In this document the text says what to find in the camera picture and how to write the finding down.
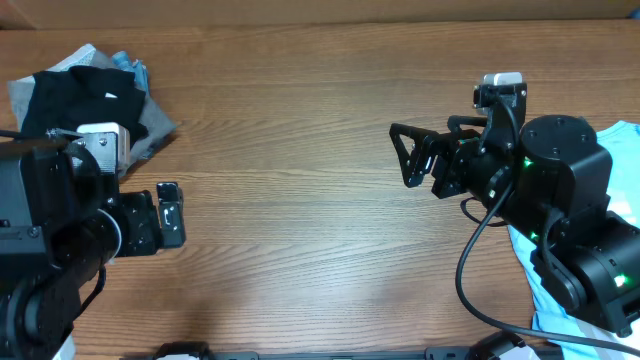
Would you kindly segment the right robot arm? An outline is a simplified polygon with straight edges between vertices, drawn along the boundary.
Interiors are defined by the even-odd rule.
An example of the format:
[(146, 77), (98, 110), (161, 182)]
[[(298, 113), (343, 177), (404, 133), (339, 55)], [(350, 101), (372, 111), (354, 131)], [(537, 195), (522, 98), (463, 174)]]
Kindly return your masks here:
[(430, 174), (438, 198), (469, 193), (533, 245), (543, 288), (571, 316), (631, 333), (639, 318), (639, 229), (609, 210), (613, 159), (582, 117), (526, 118), (528, 86), (495, 74), (474, 89), (475, 116), (445, 133), (394, 123), (404, 184)]

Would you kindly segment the black t-shirt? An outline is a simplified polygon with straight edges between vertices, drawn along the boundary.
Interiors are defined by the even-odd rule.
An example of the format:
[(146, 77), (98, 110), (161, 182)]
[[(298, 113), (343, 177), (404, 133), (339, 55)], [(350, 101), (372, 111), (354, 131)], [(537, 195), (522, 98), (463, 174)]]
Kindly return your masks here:
[(67, 71), (41, 71), (22, 133), (39, 136), (54, 128), (75, 131), (81, 125), (115, 122), (133, 142), (148, 135), (140, 123), (146, 93), (135, 86), (134, 74), (119, 69), (73, 66)]

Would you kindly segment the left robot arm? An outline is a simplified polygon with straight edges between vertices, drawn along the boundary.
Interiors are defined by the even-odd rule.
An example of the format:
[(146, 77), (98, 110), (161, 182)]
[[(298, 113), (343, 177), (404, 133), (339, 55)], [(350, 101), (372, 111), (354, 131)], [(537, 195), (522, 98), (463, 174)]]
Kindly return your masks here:
[(183, 194), (121, 192), (115, 132), (1, 137), (1, 356), (52, 359), (111, 260), (184, 245)]

